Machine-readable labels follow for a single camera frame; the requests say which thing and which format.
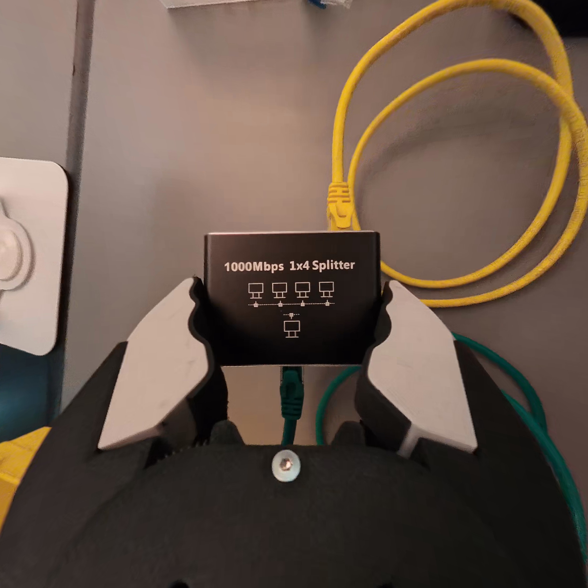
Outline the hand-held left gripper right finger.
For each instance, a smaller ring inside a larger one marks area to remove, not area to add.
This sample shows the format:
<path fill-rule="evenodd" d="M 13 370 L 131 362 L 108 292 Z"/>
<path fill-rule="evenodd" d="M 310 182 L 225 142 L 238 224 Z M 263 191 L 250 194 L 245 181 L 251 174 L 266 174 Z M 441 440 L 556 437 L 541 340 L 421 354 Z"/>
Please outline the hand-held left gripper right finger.
<path fill-rule="evenodd" d="M 478 443 L 454 337 L 398 281 L 385 283 L 356 411 L 378 446 L 403 458 L 421 439 L 472 454 Z"/>

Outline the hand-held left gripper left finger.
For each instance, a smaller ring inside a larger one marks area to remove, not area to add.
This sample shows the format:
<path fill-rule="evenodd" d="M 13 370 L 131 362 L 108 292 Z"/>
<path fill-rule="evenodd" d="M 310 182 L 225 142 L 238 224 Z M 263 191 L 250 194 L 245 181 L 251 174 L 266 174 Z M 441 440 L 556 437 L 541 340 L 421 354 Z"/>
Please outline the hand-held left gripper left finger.
<path fill-rule="evenodd" d="M 100 450 L 160 437 L 174 449 L 210 438 L 228 418 L 228 390 L 214 357 L 202 280 L 163 298 L 126 342 L 99 437 Z"/>

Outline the black ethernet splitter box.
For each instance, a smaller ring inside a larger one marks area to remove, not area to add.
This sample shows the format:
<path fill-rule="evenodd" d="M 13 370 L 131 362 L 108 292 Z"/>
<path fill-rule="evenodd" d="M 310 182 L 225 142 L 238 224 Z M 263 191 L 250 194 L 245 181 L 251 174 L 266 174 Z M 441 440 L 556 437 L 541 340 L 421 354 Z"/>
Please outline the black ethernet splitter box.
<path fill-rule="evenodd" d="M 209 233 L 203 269 L 222 366 L 358 365 L 373 343 L 378 232 Z"/>

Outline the dark teal object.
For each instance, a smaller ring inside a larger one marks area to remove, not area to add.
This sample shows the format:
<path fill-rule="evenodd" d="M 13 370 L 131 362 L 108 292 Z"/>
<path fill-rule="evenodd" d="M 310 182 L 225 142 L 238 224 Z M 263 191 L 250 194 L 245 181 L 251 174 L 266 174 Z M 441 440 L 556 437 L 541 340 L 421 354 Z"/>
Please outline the dark teal object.
<path fill-rule="evenodd" d="M 1 442 L 48 426 L 61 407 L 63 350 L 36 356 L 1 346 Z"/>

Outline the white plastic plate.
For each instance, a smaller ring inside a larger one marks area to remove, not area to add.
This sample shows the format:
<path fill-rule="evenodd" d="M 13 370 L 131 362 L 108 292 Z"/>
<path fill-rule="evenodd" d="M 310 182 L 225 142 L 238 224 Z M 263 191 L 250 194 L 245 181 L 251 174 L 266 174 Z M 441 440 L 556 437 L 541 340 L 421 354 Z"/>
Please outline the white plastic plate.
<path fill-rule="evenodd" d="M 69 182 L 46 160 L 1 158 L 1 344 L 55 346 Z"/>

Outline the yellow plastic object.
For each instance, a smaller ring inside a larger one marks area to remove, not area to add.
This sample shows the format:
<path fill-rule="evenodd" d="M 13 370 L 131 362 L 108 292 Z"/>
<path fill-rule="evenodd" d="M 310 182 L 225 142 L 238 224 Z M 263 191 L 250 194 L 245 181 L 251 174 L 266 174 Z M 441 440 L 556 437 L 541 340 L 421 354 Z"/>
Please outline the yellow plastic object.
<path fill-rule="evenodd" d="M 50 430 L 39 428 L 1 443 L 1 527 L 18 486 Z"/>

